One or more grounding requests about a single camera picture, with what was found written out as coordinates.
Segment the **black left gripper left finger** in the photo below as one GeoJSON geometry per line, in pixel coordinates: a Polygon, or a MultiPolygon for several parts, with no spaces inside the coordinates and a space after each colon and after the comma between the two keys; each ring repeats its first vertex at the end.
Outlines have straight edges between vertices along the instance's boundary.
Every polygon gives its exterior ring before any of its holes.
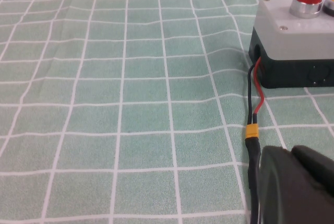
{"type": "Polygon", "coordinates": [[[259,200],[263,223],[333,223],[333,197],[311,178],[291,150],[263,149],[259,200]]]}

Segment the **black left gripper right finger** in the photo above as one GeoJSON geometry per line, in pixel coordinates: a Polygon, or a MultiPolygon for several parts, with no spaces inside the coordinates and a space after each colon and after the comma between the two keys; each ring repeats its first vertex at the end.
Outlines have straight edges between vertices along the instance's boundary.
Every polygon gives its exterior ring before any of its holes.
{"type": "Polygon", "coordinates": [[[333,160],[303,145],[294,146],[291,153],[326,194],[333,197],[333,160]]]}

